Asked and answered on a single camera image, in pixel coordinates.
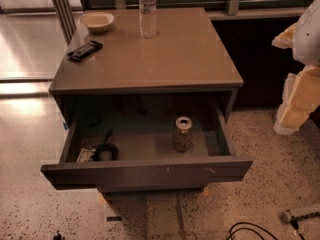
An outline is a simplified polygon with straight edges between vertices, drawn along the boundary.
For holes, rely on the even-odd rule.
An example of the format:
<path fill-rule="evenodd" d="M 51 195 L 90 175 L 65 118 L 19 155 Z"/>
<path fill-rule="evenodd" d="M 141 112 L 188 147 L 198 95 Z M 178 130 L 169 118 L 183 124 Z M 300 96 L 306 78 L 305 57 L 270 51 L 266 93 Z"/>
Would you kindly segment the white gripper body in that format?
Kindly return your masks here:
<path fill-rule="evenodd" d="M 304 65 L 320 65 L 320 0 L 300 16 L 292 41 L 293 58 Z"/>

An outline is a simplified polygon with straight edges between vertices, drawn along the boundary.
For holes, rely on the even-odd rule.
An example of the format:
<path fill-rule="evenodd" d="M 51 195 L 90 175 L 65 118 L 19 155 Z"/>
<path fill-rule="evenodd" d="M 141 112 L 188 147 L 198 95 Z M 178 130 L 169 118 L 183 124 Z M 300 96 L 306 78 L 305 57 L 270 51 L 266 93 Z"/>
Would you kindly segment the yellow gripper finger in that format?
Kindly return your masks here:
<path fill-rule="evenodd" d="M 296 23 L 290 25 L 272 40 L 272 45 L 281 49 L 291 48 L 295 29 Z"/>
<path fill-rule="evenodd" d="M 280 135 L 297 132 L 320 105 L 320 68 L 306 65 L 298 74 L 289 73 L 274 131 Z"/>

